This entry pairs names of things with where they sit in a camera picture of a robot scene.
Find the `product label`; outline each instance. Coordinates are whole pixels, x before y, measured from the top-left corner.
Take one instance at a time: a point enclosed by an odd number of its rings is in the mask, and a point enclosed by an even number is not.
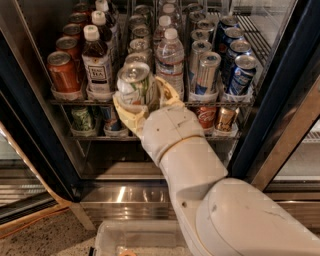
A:
[[[114,91],[112,70],[108,55],[103,58],[83,56],[89,87],[92,92],[108,93]]]

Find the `aluminum can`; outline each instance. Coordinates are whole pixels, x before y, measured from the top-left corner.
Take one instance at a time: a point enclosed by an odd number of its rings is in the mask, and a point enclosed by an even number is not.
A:
[[[196,76],[199,67],[200,56],[204,52],[209,52],[212,49],[212,44],[205,40],[198,40],[192,44],[190,59],[189,59],[189,80],[193,80]]]
[[[239,108],[233,110],[225,107],[220,107],[216,120],[215,128],[221,132],[231,132],[232,125],[236,121],[239,113]]]
[[[216,92],[221,57],[215,52],[205,52],[201,55],[195,85],[195,94],[213,94]]]
[[[224,67],[222,70],[222,81],[228,87],[231,76],[231,69],[234,65],[234,60],[240,55],[250,55],[251,45],[246,40],[235,40],[230,44],[227,50]]]
[[[244,39],[244,31],[242,29],[231,27],[224,31],[222,41],[220,42],[219,49],[217,51],[222,59],[222,67],[227,50],[230,48],[230,44],[239,39]]]
[[[118,72],[117,86],[126,104],[148,104],[149,66],[142,62],[124,65]]]
[[[74,128],[78,131],[89,131],[94,129],[94,119],[88,107],[74,107],[71,110]]]
[[[201,124],[203,129],[209,129],[213,127],[214,120],[216,117],[217,107],[195,107],[191,109],[196,116],[198,121]]]
[[[74,12],[69,16],[69,23],[80,25],[81,29],[83,29],[86,25],[88,25],[88,16],[81,12]]]
[[[153,13],[148,5],[137,5],[134,8],[134,14],[142,15],[145,18],[146,24],[153,26]]]
[[[121,120],[113,105],[100,106],[102,118],[105,121],[105,128],[108,131],[120,131]]]
[[[63,36],[70,36],[73,37],[79,42],[82,40],[82,35],[81,35],[81,26],[79,24],[68,24],[65,25],[62,29],[63,31]]]
[[[216,37],[214,40],[214,49],[216,51],[219,50],[219,45],[220,45],[222,38],[224,36],[224,31],[227,28],[231,28],[231,27],[240,28],[237,17],[235,17],[235,16],[221,17],[221,19],[219,20],[218,26],[217,26]]]
[[[208,41],[213,44],[213,37],[214,37],[214,29],[215,29],[215,25],[213,23],[213,21],[208,20],[208,19],[204,19],[204,20],[200,20],[197,23],[197,29],[202,29],[202,30],[206,30],[209,32],[209,39]]]
[[[80,91],[76,66],[70,54],[62,51],[51,53],[47,58],[47,68],[57,92]]]
[[[235,59],[227,93],[231,95],[245,95],[255,76],[256,59],[253,56],[240,55]]]
[[[146,51],[147,49],[150,49],[150,42],[143,38],[137,38],[137,39],[133,39],[129,43],[128,53],[130,54],[133,52],[143,52],[143,51]]]

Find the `white container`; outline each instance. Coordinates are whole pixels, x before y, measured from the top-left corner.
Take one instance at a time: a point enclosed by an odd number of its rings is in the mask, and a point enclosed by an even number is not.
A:
[[[95,256],[126,255],[127,250],[138,256],[192,256],[175,220],[104,221],[95,249]]]

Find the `tiled floor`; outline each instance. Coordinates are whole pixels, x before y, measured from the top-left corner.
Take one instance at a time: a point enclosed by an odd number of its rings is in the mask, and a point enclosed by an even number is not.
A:
[[[95,237],[96,231],[85,230],[74,214],[67,211],[1,239],[0,255],[87,256]]]

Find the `white bottle cap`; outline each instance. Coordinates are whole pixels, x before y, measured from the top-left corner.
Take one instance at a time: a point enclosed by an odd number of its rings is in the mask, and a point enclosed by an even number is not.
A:
[[[92,13],[92,23],[97,26],[106,24],[106,15],[104,12],[94,11]]]
[[[168,15],[163,15],[159,18],[159,25],[162,27],[169,26],[171,24],[171,18]]]
[[[87,41],[97,41],[100,38],[98,28],[95,25],[87,25],[83,28],[84,38]]]
[[[176,39],[178,37],[178,32],[175,28],[168,28],[164,32],[164,37],[169,40]]]
[[[174,5],[173,4],[165,4],[163,6],[164,13],[173,13],[174,12]]]
[[[107,0],[97,0],[96,1],[97,11],[107,12],[109,11],[109,5]]]

